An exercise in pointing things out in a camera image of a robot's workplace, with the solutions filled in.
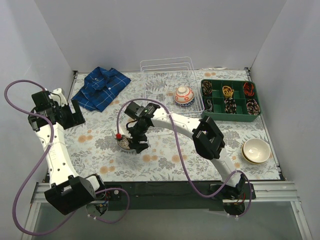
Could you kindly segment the brown lattice pattern bowl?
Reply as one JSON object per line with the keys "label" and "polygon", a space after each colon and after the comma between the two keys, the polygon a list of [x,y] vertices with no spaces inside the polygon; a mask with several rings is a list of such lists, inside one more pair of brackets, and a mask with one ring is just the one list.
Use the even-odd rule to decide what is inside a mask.
{"label": "brown lattice pattern bowl", "polygon": [[128,138],[128,136],[125,136],[124,138],[122,138],[120,140],[116,140],[116,139],[114,139],[114,140],[116,141],[116,144],[121,151],[129,153],[129,154],[137,154],[136,150],[135,150],[136,142],[148,142],[148,148],[150,147],[150,143],[149,143],[148,139],[146,141],[145,140],[136,140],[136,142],[132,142],[131,139]]}

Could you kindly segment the blue diamond pattern bowl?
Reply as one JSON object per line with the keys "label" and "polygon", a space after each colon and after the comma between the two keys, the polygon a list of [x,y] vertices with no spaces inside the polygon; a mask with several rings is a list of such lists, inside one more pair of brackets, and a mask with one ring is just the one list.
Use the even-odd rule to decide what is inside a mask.
{"label": "blue diamond pattern bowl", "polygon": [[192,99],[191,101],[189,101],[189,102],[184,102],[184,103],[179,103],[179,102],[175,101],[174,104],[175,104],[176,106],[181,107],[181,108],[188,108],[188,107],[192,106],[192,105],[194,104],[194,102],[195,102],[195,98],[193,98],[193,99]]}

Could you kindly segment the white wire dish rack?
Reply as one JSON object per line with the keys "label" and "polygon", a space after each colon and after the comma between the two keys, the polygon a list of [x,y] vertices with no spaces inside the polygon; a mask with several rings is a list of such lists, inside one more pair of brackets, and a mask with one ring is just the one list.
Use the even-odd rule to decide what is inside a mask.
{"label": "white wire dish rack", "polygon": [[[200,84],[192,59],[188,56],[142,60],[140,72],[143,81],[143,97],[164,104],[170,112],[186,117],[200,117],[204,111]],[[181,106],[174,100],[179,87],[189,87],[194,92],[194,101]]]}

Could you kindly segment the orange line pattern bowl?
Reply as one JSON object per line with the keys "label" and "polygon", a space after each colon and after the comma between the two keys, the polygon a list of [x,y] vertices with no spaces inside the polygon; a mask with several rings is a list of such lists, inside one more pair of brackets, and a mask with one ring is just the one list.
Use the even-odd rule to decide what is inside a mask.
{"label": "orange line pattern bowl", "polygon": [[174,101],[178,103],[188,103],[193,98],[195,94],[189,86],[179,86],[174,92]]}

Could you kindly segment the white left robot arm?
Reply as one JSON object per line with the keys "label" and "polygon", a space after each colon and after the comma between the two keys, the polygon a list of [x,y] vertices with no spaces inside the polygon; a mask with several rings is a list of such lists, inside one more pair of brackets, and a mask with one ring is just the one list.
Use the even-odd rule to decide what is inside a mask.
{"label": "white left robot arm", "polygon": [[31,96],[35,107],[28,122],[41,142],[49,170],[50,188],[45,199],[63,215],[106,196],[106,187],[101,177],[94,173],[81,177],[72,165],[65,130],[82,125],[85,119],[76,100],[67,102],[64,91],[40,91]]}

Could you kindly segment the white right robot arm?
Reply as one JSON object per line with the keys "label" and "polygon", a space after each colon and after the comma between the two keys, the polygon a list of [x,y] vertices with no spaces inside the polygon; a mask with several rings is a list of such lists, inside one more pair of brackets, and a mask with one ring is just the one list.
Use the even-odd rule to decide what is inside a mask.
{"label": "white right robot arm", "polygon": [[191,118],[171,113],[165,105],[151,99],[147,106],[140,106],[132,99],[122,109],[134,122],[134,126],[126,127],[129,151],[139,154],[149,148],[146,133],[150,127],[168,129],[174,135],[182,134],[193,141],[199,156],[212,162],[223,180],[222,185],[207,197],[232,200],[243,195],[248,179],[228,156],[224,135],[211,117]]}

